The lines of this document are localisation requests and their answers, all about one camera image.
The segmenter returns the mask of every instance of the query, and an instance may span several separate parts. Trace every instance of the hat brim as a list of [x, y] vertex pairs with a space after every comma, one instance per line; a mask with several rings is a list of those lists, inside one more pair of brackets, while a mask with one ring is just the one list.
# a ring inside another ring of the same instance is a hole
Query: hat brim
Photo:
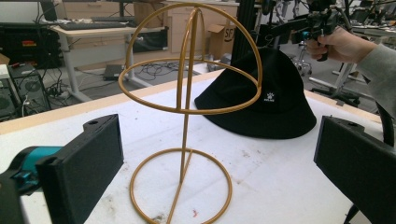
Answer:
[[[282, 113], [263, 114], [247, 107], [231, 113], [205, 117], [233, 133], [260, 138], [290, 139], [308, 133], [317, 123], [309, 103], [303, 98], [292, 110]], [[231, 106], [211, 88], [207, 88], [195, 99], [195, 105], [200, 109]]]

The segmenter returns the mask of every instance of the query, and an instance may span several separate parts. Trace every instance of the person's arm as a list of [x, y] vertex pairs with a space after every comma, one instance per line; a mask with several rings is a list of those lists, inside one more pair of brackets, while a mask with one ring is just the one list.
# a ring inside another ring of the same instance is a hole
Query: person's arm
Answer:
[[313, 59], [320, 59], [327, 52], [330, 59], [356, 63], [357, 70], [370, 80], [368, 88], [373, 98], [396, 118], [395, 50], [364, 40], [340, 27], [331, 35], [319, 36], [318, 42], [308, 40], [306, 44]]

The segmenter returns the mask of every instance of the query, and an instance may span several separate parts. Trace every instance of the gray sleeve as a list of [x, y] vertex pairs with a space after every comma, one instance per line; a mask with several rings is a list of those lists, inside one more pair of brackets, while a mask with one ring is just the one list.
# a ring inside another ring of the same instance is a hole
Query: gray sleeve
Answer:
[[374, 99], [396, 119], [396, 50], [378, 45], [356, 69], [370, 80]]

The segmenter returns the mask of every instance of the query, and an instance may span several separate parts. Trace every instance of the gold wire hat rack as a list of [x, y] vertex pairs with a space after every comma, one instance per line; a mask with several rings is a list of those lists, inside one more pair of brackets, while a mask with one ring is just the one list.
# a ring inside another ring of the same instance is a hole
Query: gold wire hat rack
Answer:
[[[153, 18], [157, 17], [160, 14], [163, 14], [165, 11], [177, 8], [177, 7], [192, 7], [191, 14], [187, 20], [187, 25], [186, 25], [186, 30], [184, 33], [183, 41], [182, 41], [182, 48], [180, 52], [180, 57], [179, 58], [162, 58], [162, 59], [154, 59], [154, 60], [148, 60], [144, 61], [142, 63], [136, 63], [136, 64], [129, 64], [130, 57], [131, 57], [131, 52], [133, 48], [134, 41], [136, 40], [138, 34], [140, 31], [146, 26], [149, 21], [151, 21]], [[248, 73], [245, 71], [242, 71], [238, 68], [232, 67], [226, 63], [218, 63], [218, 62], [213, 62], [205, 59], [205, 26], [204, 26], [204, 16], [202, 13], [201, 8], [205, 8], [214, 12], [217, 12], [218, 14], [222, 15], [226, 19], [230, 20], [233, 22], [238, 28], [242, 34], [245, 36], [247, 39], [248, 43], [250, 44], [253, 53], [256, 57], [256, 63], [257, 63], [257, 68], [258, 68], [258, 78], [257, 80], [250, 76]], [[195, 52], [195, 43], [196, 43], [196, 35], [197, 35], [197, 30], [198, 30], [198, 21], [200, 21], [202, 30], [201, 30], [201, 35], [203, 39], [203, 45], [202, 45], [202, 57], [200, 59], [196, 59], [194, 57], [194, 52]], [[190, 54], [189, 57], [186, 57], [186, 52], [187, 52], [187, 47], [189, 44], [189, 36], [191, 37], [190, 40]], [[185, 61], [188, 60], [188, 74], [187, 77], [184, 78], [184, 64]], [[178, 73], [177, 73], [177, 96], [176, 96], [176, 106], [175, 107], [170, 107], [170, 106], [165, 106], [165, 105], [157, 105], [148, 101], [143, 100], [142, 98], [139, 98], [135, 96], [132, 92], [127, 91], [123, 85], [123, 80], [126, 74], [128, 74], [132, 69], [134, 69], [137, 66], [143, 65], [143, 64], [148, 64], [148, 63], [156, 63], [156, 62], [170, 62], [170, 61], [179, 61], [179, 66], [178, 66]], [[163, 7], [154, 13], [150, 14], [147, 18], [145, 18], [139, 26], [136, 28], [136, 31], [134, 32], [130, 42], [129, 46], [127, 49], [127, 54], [126, 54], [126, 66], [125, 69], [121, 72], [119, 76], [119, 85], [120, 89], [124, 94], [126, 94], [129, 98], [132, 100], [138, 102], [141, 105], [146, 105], [148, 107], [158, 109], [161, 111], [165, 112], [171, 112], [171, 113], [178, 113], [178, 114], [183, 114], [184, 115], [184, 126], [183, 126], [183, 138], [182, 138], [182, 146], [181, 148], [169, 148], [165, 149], [162, 151], [159, 151], [148, 158], [146, 158], [144, 161], [142, 161], [134, 171], [134, 174], [131, 178], [130, 182], [130, 196], [131, 196], [131, 201], [132, 204], [139, 214], [143, 219], [145, 219], [148, 223], [157, 223], [155, 220], [153, 220], [151, 217], [147, 216], [144, 211], [140, 208], [138, 205], [135, 196], [134, 196], [134, 182], [136, 179], [137, 174], [140, 172], [140, 170], [145, 166], [149, 161], [163, 155], [166, 153], [173, 153], [173, 152], [181, 152], [181, 158], [180, 158], [180, 175], [179, 175], [179, 182], [178, 182], [178, 187], [177, 187], [177, 192], [175, 195], [175, 198], [173, 200], [171, 210], [169, 212], [168, 219], [166, 223], [171, 223], [172, 216], [175, 212], [175, 208], [177, 205], [177, 199], [179, 196], [179, 193], [181, 191], [181, 187], [183, 184], [184, 177], [186, 175], [189, 163], [191, 161], [191, 156], [192, 154], [197, 154], [200, 156], [203, 156], [211, 161], [213, 161], [219, 168], [220, 170], [224, 173], [226, 179], [227, 179], [227, 185], [228, 185], [228, 194], [227, 194], [227, 199], [224, 203], [224, 205], [220, 208], [220, 210], [209, 220], [205, 221], [204, 223], [213, 223], [215, 220], [217, 220], [227, 209], [228, 205], [230, 204], [230, 200], [232, 197], [233, 193], [233, 188], [232, 188], [232, 180], [230, 175], [228, 174], [227, 170], [225, 167], [217, 161], [214, 157], [196, 150], [192, 148], [187, 148], [187, 133], [188, 133], [188, 124], [189, 124], [189, 115], [216, 115], [216, 114], [222, 114], [222, 113], [230, 113], [236, 110], [243, 109], [249, 105], [252, 105], [257, 99], [259, 99], [261, 93], [262, 93], [262, 61], [260, 57], [260, 53], [256, 47], [256, 44], [252, 37], [250, 36], [249, 32], [245, 29], [245, 27], [234, 17], [229, 15], [228, 13], [212, 6], [208, 6], [205, 4], [200, 4], [200, 3], [179, 3], [179, 4], [173, 4], [169, 5], [166, 7]], [[248, 78], [256, 87], [256, 94], [248, 101], [240, 104], [240, 105], [234, 105], [230, 107], [223, 107], [223, 108], [216, 108], [216, 109], [191, 109], [190, 104], [191, 104], [191, 90], [192, 90], [192, 68], [195, 62], [200, 62], [200, 63], [210, 63], [210, 64], [215, 64], [219, 66], [223, 66], [227, 69], [231, 69], [235, 71], [236, 73], [241, 74], [242, 76]], [[183, 85], [186, 85], [185, 88], [185, 102], [184, 102], [184, 107], [182, 105], [182, 100], [183, 100]]]

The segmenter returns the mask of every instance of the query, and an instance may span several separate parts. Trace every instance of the circular base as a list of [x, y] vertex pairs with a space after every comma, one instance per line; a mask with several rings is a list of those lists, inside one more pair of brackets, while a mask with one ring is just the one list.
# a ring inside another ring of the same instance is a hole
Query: circular base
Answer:
[[[201, 156], [206, 157], [207, 159], [213, 161], [220, 168], [220, 170], [224, 173], [225, 177], [227, 178], [228, 194], [227, 194], [227, 199], [226, 199], [224, 205], [221, 207], [221, 209], [216, 213], [216, 215], [214, 217], [212, 217], [209, 220], [203, 222], [203, 223], [213, 223], [215, 220], [217, 220], [225, 212], [225, 210], [227, 209], [228, 205], [230, 204], [230, 200], [231, 200], [231, 197], [232, 197], [232, 194], [233, 194], [233, 187], [232, 187], [231, 177], [228, 174], [228, 172], [225, 169], [225, 167], [219, 161], [217, 161], [214, 157], [212, 157], [212, 156], [210, 156], [210, 155], [208, 155], [208, 154], [206, 154], [206, 153], [204, 153], [202, 151], [195, 150], [195, 149], [186, 148], [184, 151], [190, 153], [190, 156], [195, 153], [195, 154], [201, 155]], [[132, 204], [134, 205], [134, 208], [137, 210], [137, 213], [143, 219], [145, 219], [147, 221], [147, 223], [155, 224], [157, 222], [155, 220], [153, 220], [151, 217], [148, 217], [140, 209], [139, 205], [137, 204], [137, 201], [136, 201], [135, 196], [134, 196], [134, 182], [135, 182], [136, 176], [139, 173], [139, 171], [143, 168], [143, 166], [145, 166], [149, 161], [151, 161], [151, 160], [155, 159], [156, 157], [159, 157], [159, 156], [161, 156], [163, 154], [172, 153], [172, 152], [183, 152], [183, 149], [182, 148], [170, 148], [170, 149], [166, 149], [166, 150], [157, 152], [157, 153], [149, 156], [148, 158], [146, 158], [144, 161], [142, 161], [137, 166], [136, 170], [134, 171], [134, 174], [132, 175], [131, 183], [130, 183], [130, 194], [131, 194]], [[189, 161], [190, 161], [190, 158], [187, 160], [186, 167], [188, 167]], [[181, 186], [183, 184], [183, 179], [184, 179], [184, 176], [180, 178], [179, 186], [178, 186], [178, 189], [177, 189], [177, 195], [175, 197], [174, 203], [176, 203], [176, 201], [177, 201], [179, 190], [180, 190], [180, 188], [181, 188]], [[170, 223], [170, 218], [173, 215], [172, 213], [173, 213], [173, 211], [171, 211], [171, 214], [169, 215], [169, 220], [166, 223]]]

